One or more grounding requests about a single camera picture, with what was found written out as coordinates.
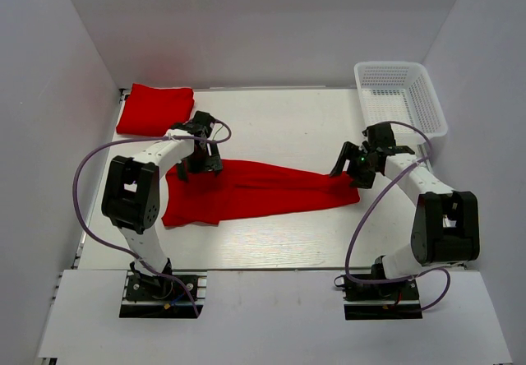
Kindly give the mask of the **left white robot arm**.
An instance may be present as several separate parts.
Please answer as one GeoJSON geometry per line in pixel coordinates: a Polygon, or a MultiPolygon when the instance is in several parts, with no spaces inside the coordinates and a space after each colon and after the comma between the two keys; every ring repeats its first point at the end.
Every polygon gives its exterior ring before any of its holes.
{"type": "Polygon", "coordinates": [[[173,124],[145,150],[129,157],[118,155],[110,162],[102,213],[125,238],[135,257],[131,270],[155,298],[169,296],[174,281],[155,230],[161,179],[171,168],[184,182],[191,173],[220,173],[221,141],[212,138],[219,123],[209,113],[198,111],[189,121],[173,124]]]}

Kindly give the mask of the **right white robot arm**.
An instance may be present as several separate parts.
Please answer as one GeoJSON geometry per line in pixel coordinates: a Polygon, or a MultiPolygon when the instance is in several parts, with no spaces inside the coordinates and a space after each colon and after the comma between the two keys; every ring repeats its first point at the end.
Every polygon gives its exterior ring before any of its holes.
{"type": "Polygon", "coordinates": [[[478,259],[481,251],[478,199],[470,191],[457,191],[444,184],[425,166],[409,146],[395,140],[393,121],[367,127],[361,145],[346,141],[330,174],[346,173],[352,187],[370,189],[377,175],[389,179],[387,186],[371,203],[351,237],[353,248],[358,234],[372,211],[387,192],[398,187],[415,206],[408,244],[380,256],[368,279],[347,272],[355,284],[370,285],[381,298],[390,298],[401,282],[415,279],[449,264],[478,259]]]}

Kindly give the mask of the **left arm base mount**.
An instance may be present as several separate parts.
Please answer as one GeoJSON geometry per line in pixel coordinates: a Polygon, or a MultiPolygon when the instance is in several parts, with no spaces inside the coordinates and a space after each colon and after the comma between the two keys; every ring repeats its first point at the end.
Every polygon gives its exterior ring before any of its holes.
{"type": "Polygon", "coordinates": [[[121,319],[197,319],[191,300],[186,293],[190,292],[198,312],[205,304],[206,273],[183,273],[176,275],[186,286],[170,280],[163,288],[141,280],[130,271],[122,292],[119,317],[121,319]]]}

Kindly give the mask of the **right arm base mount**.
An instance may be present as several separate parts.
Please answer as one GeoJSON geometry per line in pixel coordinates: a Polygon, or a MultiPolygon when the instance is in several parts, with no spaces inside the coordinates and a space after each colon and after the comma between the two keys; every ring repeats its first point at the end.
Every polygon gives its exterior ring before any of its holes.
{"type": "Polygon", "coordinates": [[[359,284],[345,275],[334,279],[344,293],[346,321],[388,321],[422,319],[420,295],[415,282],[359,284]]]}

